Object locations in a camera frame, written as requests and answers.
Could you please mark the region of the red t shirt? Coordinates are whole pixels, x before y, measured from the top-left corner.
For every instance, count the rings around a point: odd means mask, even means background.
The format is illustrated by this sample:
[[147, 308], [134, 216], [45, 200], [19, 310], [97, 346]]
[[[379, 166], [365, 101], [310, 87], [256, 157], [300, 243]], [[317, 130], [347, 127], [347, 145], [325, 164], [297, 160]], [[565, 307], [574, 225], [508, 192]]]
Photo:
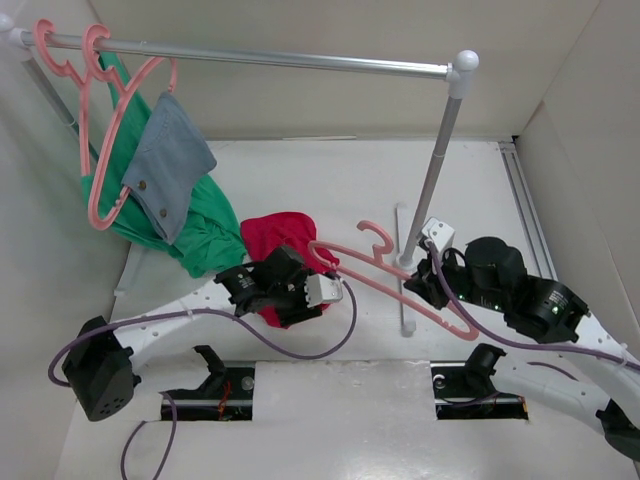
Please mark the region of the red t shirt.
[[263, 261], [276, 247], [288, 245], [298, 251], [305, 264], [316, 274], [338, 278], [334, 271], [312, 258], [308, 244], [317, 239], [315, 222], [300, 212], [282, 212], [252, 218], [241, 223], [241, 234], [245, 241], [250, 261], [233, 279], [240, 287], [236, 314], [257, 313], [264, 308], [266, 295], [251, 278], [251, 271], [258, 261]]

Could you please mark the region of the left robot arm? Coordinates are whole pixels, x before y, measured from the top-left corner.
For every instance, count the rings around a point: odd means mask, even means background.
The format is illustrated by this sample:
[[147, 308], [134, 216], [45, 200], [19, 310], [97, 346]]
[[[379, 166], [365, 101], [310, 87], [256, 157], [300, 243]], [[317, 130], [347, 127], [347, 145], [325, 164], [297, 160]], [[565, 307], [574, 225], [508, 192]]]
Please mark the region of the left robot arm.
[[321, 316], [343, 297], [332, 273], [317, 273], [289, 246], [265, 260], [231, 267], [203, 287], [136, 319], [87, 321], [62, 372], [92, 422], [119, 413], [136, 394], [216, 394], [227, 369], [206, 322], [273, 308], [285, 326]]

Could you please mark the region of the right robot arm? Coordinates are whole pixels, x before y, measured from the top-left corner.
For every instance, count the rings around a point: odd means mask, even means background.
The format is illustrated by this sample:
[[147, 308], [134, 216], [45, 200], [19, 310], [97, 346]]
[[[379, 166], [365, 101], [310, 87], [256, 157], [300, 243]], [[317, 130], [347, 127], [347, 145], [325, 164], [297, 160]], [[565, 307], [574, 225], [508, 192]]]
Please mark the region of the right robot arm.
[[[520, 251], [496, 237], [464, 251], [438, 250], [422, 236], [427, 257], [405, 287], [436, 309], [454, 307], [490, 338], [462, 369], [476, 394], [523, 396], [591, 427], [607, 444], [639, 458], [639, 362], [602, 327], [587, 304], [564, 284], [529, 274]], [[506, 347], [561, 354], [590, 379], [561, 383], [509, 358]]]

